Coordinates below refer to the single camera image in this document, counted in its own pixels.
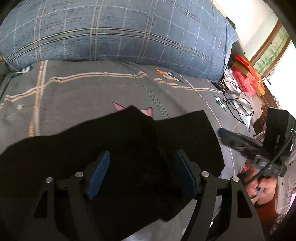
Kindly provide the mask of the right hand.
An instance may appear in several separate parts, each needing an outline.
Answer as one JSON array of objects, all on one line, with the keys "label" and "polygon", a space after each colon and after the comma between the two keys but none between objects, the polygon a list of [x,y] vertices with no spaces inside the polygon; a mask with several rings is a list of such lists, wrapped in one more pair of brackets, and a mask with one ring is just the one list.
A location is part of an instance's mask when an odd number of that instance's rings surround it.
[{"label": "right hand", "polygon": [[277,180],[274,177],[262,178],[260,180],[255,178],[245,188],[249,197],[252,197],[253,204],[264,205],[274,198],[276,185]]}]

